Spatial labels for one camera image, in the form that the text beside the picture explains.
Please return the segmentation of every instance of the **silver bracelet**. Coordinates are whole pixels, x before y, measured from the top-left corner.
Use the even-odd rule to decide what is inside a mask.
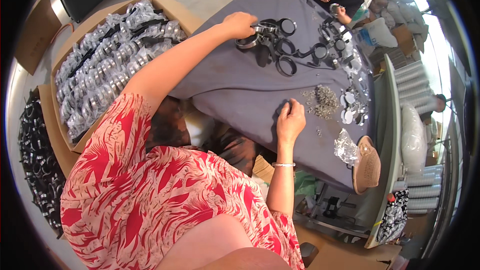
[[[273,162],[273,163],[272,163],[272,166],[273,166],[273,167],[293,167],[293,166],[295,166],[295,163],[291,163],[291,164],[280,164],[280,163],[277,163],[277,162]]]

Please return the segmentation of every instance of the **orange hose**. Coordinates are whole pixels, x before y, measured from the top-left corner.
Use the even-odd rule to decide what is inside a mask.
[[[67,27],[67,26],[71,26],[71,32],[72,32],[72,33],[74,32],[74,30],[75,30],[74,25],[73,25],[72,23],[67,23],[67,24],[65,24],[64,26],[60,27],[60,29],[57,31],[57,33],[55,33],[55,35],[53,36],[52,40],[50,41],[50,44],[52,44],[53,41],[55,41],[55,39],[57,38],[57,36],[59,35],[59,33],[60,33],[61,31],[63,31],[63,29],[64,29],[65,27]]]

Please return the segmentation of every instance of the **gray table cloth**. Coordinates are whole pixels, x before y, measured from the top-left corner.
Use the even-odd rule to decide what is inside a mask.
[[[221,23],[225,16],[237,11],[255,15],[259,20],[292,19],[297,23],[297,31],[289,39],[302,52],[308,51],[319,40],[324,42],[319,39],[318,28],[329,15],[313,0],[233,0],[194,35]],[[301,60],[302,63],[307,61],[311,61],[311,57]],[[367,62],[363,64],[363,71],[366,71]],[[324,63],[322,69],[297,64],[297,74],[293,77],[281,75],[273,63],[261,68],[253,52],[239,51],[234,40],[230,40],[204,58],[170,95],[178,99],[192,98],[201,112],[276,152],[277,109],[289,98],[305,104],[306,98],[301,92],[312,91],[319,84],[330,87],[338,97],[350,86],[344,70],[333,70]],[[374,96],[373,84],[370,84],[369,96]],[[294,161],[333,188],[354,192],[352,171],[334,155],[334,140],[345,128],[357,142],[368,134],[369,123],[363,126],[355,122],[343,124],[341,110],[340,106],[331,120],[320,119],[313,113],[306,114],[307,124],[295,143]],[[321,137],[317,135],[317,127],[321,129]]]

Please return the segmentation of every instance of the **red object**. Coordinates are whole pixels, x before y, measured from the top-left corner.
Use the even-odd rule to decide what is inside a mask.
[[[290,216],[269,211],[258,185],[212,152],[145,143],[150,106],[122,94],[68,176],[63,232],[89,269],[149,269],[197,224],[235,217],[254,247],[305,269]]]
[[[388,202],[394,202],[395,201],[395,196],[393,196],[392,193],[388,193],[387,200],[388,200]]]

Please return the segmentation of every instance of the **woman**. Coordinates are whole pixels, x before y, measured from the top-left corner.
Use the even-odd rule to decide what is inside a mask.
[[[305,126],[291,99],[277,123],[277,165],[258,185],[212,152],[154,147],[150,120],[166,95],[229,39],[255,32],[237,12],[148,63],[106,112],[61,197],[65,236],[91,269],[303,269],[292,223],[293,145]]]

